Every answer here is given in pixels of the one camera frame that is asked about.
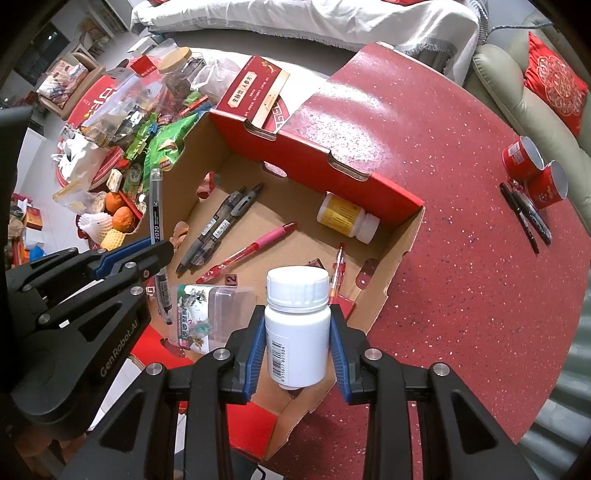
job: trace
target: white pill bottle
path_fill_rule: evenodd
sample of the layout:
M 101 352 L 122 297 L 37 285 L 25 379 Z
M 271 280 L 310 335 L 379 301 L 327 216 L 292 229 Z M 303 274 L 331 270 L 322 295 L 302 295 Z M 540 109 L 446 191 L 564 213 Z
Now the white pill bottle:
M 281 267 L 267 274 L 267 364 L 281 388 L 295 390 L 326 375 L 329 275 L 317 267 Z

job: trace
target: red cup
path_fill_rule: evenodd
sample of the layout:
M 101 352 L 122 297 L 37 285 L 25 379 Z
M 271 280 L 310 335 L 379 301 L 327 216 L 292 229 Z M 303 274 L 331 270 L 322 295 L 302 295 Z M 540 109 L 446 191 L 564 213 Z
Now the red cup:
M 542 173 L 527 181 L 525 192 L 538 210 L 564 200 L 569 192 L 569 181 L 562 165 L 550 162 Z
M 529 137 L 519 140 L 503 150 L 503 165 L 512 179 L 526 181 L 544 170 L 544 160 Z

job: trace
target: white pen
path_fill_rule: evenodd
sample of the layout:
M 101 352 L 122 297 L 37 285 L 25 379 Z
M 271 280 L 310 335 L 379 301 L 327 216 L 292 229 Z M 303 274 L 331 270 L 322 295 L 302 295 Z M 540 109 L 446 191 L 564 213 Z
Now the white pen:
M 159 168 L 153 168 L 150 171 L 150 235 L 152 244 L 162 241 L 162 225 L 162 171 Z M 154 287 L 160 315 L 167 325 L 172 325 L 173 304 L 170 301 L 166 267 L 160 269 L 154 276 Z

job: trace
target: chair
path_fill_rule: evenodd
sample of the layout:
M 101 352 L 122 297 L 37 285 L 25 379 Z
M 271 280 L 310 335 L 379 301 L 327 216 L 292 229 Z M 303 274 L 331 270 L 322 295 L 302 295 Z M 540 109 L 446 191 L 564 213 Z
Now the chair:
M 529 64 L 528 32 L 555 51 L 587 85 L 591 76 L 566 39 L 533 13 L 516 30 L 506 50 L 492 44 L 476 48 L 464 88 L 483 102 L 519 135 L 530 137 L 546 163 L 558 161 L 569 179 L 569 200 L 591 236 L 591 106 L 587 94 L 580 134 L 575 137 L 546 103 L 524 86 Z
M 100 79 L 106 71 L 104 66 L 99 66 L 96 62 L 88 58 L 83 53 L 74 52 L 72 54 L 76 60 L 88 69 L 88 75 L 82 80 L 80 86 L 72 93 L 72 96 L 68 99 L 64 108 L 59 108 L 51 100 L 44 96 L 39 96 L 39 102 L 55 113 L 62 120 L 68 120 L 68 117 L 72 113 L 72 110 L 76 104 L 80 101 L 82 96 L 92 87 L 98 79 Z

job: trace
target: red pen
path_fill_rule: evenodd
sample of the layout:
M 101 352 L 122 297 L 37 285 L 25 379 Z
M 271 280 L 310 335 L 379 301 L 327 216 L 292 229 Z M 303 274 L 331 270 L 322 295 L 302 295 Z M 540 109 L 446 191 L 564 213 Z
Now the red pen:
M 239 260 L 242 260 L 243 258 L 248 257 L 249 255 L 252 255 L 254 252 L 258 252 L 261 248 L 265 248 L 267 245 L 271 245 L 272 243 L 277 242 L 289 233 L 292 233 L 293 230 L 296 229 L 296 227 L 297 222 L 291 222 L 263 235 L 256 242 L 253 242 L 250 245 L 248 245 L 248 247 L 245 247 L 242 250 L 236 252 L 231 257 L 224 260 L 222 263 L 213 266 L 211 270 L 199 277 L 195 281 L 195 283 L 206 283 L 216 278 L 229 265 Z
M 347 262 L 345 260 L 345 244 L 339 245 L 339 252 L 336 254 L 336 261 L 333 264 L 335 273 L 330 279 L 330 290 L 329 290 L 329 305 L 337 302 L 339 296 L 340 286 L 343 284 L 343 277 L 345 276 L 345 268 Z

